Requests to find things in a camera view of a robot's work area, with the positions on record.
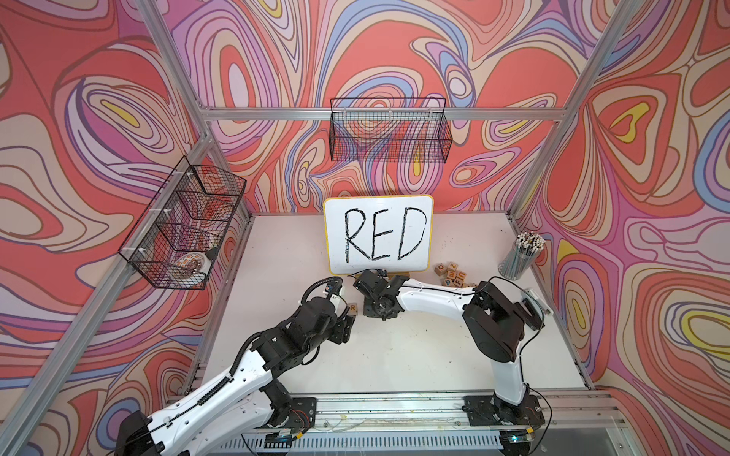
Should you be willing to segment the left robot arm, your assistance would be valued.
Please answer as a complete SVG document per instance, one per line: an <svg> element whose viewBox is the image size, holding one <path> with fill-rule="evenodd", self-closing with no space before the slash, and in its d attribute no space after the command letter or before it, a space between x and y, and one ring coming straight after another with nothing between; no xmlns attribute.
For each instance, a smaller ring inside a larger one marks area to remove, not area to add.
<svg viewBox="0 0 730 456"><path fill-rule="evenodd" d="M127 416L112 454L208 455L240 433L302 418L279 377L311 364L322 344L348 341L354 318L342 285L342 277L318 280L290 317L249 336L231 365L212 380L150 415Z"/></svg>

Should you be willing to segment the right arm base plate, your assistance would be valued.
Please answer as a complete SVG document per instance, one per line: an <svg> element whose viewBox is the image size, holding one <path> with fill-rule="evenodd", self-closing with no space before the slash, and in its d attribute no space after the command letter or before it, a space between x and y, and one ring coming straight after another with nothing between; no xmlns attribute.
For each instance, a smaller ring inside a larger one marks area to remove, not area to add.
<svg viewBox="0 0 730 456"><path fill-rule="evenodd" d="M545 415L535 395L526 394L519 405L513 405L492 395L467 395L463 412L472 427L532 427L539 429L546 423Z"/></svg>

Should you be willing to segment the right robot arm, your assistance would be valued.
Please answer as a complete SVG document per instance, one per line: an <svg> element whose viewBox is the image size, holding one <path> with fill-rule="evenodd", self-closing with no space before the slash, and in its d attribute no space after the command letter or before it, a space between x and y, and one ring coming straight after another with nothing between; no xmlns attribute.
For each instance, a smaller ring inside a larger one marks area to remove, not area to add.
<svg viewBox="0 0 730 456"><path fill-rule="evenodd" d="M461 320L478 351L490 359L494 393L465 401L473 425L496 423L539 428L545 418L539 400L525 381L521 351L528 344L525 330L540 334L545 312L534 294L524 290L510 300L491 281L475 287L449 288L396 275L389 279L376 270L354 273L354 286L364 297L364 313L382 320L416 312Z"/></svg>

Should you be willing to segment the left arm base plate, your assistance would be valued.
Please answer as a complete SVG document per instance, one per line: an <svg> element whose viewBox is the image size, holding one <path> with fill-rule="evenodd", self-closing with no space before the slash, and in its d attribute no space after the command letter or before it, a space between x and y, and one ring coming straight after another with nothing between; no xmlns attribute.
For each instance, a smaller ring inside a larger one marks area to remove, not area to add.
<svg viewBox="0 0 730 456"><path fill-rule="evenodd" d="M260 429L296 429L305 431L316 423L317 398L295 397L290 403L274 412L270 420Z"/></svg>

